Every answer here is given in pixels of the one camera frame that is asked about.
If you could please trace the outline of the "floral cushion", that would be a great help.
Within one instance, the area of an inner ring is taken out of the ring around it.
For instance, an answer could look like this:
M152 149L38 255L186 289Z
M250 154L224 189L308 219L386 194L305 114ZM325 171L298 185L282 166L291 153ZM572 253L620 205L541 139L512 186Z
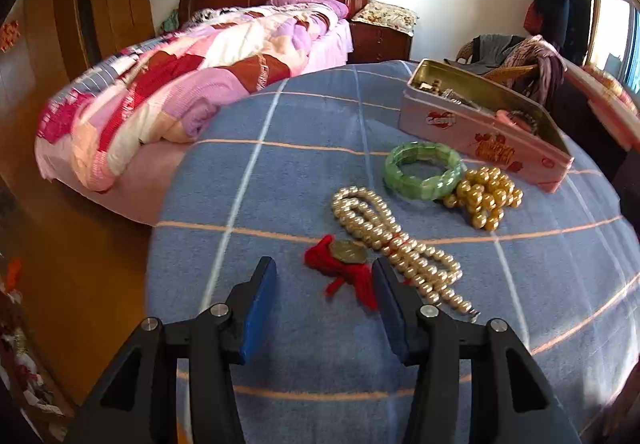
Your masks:
M408 37L414 35L414 28L416 28L418 20L418 15L408 8L377 0L369 0L361 10L352 16L353 22L388 28Z

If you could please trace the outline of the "pink bangle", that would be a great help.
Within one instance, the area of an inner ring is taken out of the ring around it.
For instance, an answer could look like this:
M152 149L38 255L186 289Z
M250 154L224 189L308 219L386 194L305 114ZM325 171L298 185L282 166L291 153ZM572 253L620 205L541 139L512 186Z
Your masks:
M513 126L527 133L534 133L537 127L535 120L521 110L499 109L496 112L496 119L503 124Z

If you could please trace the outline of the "window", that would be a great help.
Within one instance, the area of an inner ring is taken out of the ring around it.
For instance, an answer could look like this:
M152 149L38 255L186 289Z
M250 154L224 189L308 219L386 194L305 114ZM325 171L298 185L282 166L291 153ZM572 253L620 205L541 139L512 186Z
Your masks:
M639 5L634 0L593 0L588 63L615 77L639 100Z

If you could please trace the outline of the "wooden nightstand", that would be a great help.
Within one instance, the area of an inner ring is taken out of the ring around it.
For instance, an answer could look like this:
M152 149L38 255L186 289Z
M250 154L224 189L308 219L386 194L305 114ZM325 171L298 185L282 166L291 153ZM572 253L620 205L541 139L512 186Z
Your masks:
M364 22L350 22L352 52L349 63L367 64L386 60L408 60L412 37L408 34Z

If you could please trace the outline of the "red knot coin charm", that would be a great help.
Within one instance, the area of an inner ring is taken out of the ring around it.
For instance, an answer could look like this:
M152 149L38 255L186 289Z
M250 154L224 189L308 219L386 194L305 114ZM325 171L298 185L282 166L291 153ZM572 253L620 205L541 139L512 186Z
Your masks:
M304 252L303 261L308 268L315 270L331 281L324 295L332 299L344 285L351 286L357 301L370 311L378 309L378 301L373 291L371 265L367 260L367 251L363 246L355 245L360 256L340 256L338 245L341 239L333 235L323 236L314 246Z

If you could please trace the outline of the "wooden wardrobe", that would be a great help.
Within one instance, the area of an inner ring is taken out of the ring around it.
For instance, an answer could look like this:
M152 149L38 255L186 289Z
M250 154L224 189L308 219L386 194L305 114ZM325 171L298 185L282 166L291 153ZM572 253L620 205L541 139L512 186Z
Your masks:
M14 0L6 19L20 35L1 54L1 122L25 132L70 80L154 34L150 0Z

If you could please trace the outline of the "pink metal tin box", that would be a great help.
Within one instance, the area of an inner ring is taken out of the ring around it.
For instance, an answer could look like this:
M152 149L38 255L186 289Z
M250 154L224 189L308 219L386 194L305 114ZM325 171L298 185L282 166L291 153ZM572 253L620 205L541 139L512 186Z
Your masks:
M472 100L480 110L440 97L446 89ZM499 122L499 109L525 112L535 120L536 131ZM533 100L427 58L416 66L402 94L399 129L493 164L548 193L560 187L574 161L555 122Z

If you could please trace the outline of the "dark desk with red cover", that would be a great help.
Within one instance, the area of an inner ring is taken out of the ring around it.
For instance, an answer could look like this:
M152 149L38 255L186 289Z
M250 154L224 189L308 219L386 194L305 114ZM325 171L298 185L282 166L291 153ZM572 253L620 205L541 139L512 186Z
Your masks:
M546 101L556 125L612 183L623 204L639 204L639 116L595 76L569 60Z

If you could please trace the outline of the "dark hanging jacket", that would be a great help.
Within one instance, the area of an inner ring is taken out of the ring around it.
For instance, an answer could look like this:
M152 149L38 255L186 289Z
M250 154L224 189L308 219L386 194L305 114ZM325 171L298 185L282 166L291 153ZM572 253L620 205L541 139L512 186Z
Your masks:
M540 34L575 65L585 61L591 28L592 0L533 0L524 18L524 29Z

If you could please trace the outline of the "grey clothing on chair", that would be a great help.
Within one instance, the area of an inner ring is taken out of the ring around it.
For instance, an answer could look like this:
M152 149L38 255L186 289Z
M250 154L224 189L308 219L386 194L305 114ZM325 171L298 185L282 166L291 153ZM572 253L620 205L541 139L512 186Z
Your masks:
M500 67L514 48L525 38L515 34L480 34L460 48L448 65L484 76Z

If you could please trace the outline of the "wicker chair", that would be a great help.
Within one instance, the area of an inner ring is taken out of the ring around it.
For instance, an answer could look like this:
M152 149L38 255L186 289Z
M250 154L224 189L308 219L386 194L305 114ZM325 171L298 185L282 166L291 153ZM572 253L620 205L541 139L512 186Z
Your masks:
M502 64L500 67L492 71L489 71L488 74L485 74L484 76L481 76L481 77L484 77L485 79L488 79L492 82L503 84L505 86L506 80L508 79L518 78L521 76L528 76L529 74L534 76L536 73L537 73L536 66L504 68Z

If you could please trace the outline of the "purple pillow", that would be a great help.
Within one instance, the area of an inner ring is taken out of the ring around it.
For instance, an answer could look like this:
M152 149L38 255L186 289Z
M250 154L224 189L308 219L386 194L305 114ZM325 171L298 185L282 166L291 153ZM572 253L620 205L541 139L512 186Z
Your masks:
M345 3L337 0L268 0L267 3L274 6L311 3L323 4L334 11L338 19L346 19L349 14L349 7Z

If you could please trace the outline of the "bed with patchwork quilt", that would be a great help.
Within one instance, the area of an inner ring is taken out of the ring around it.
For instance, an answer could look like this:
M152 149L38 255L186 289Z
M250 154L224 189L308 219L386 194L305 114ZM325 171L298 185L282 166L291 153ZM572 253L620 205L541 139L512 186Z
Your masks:
M350 52L348 21L323 3L236 8L131 45L48 100L38 170L153 225L172 175L214 115L273 83L343 66Z

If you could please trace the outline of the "purple striped scarf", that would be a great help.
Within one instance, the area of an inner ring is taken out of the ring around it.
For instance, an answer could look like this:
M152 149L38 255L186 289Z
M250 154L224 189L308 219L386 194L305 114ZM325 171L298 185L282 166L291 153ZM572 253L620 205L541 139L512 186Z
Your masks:
M544 106L562 86L566 65L558 50L540 34L514 46L504 68L536 66L537 73L506 80L506 87Z

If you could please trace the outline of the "blue plaid tablecloth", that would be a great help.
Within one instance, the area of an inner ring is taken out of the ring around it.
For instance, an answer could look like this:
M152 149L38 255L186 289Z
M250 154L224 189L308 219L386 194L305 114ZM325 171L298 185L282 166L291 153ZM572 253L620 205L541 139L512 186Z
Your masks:
M454 197L410 199L386 185L480 160L399 129L407 62L330 69L273 83L222 108L178 167L155 225L146 306L193 320L277 264L258 349L231 377L249 443L398 443L416 370L380 311L304 264L323 236L340 256L389 256L400 282L450 315L502 318L549 380L582 438L639 361L639 239L613 185L575 142L560 187L512 174L496 226Z

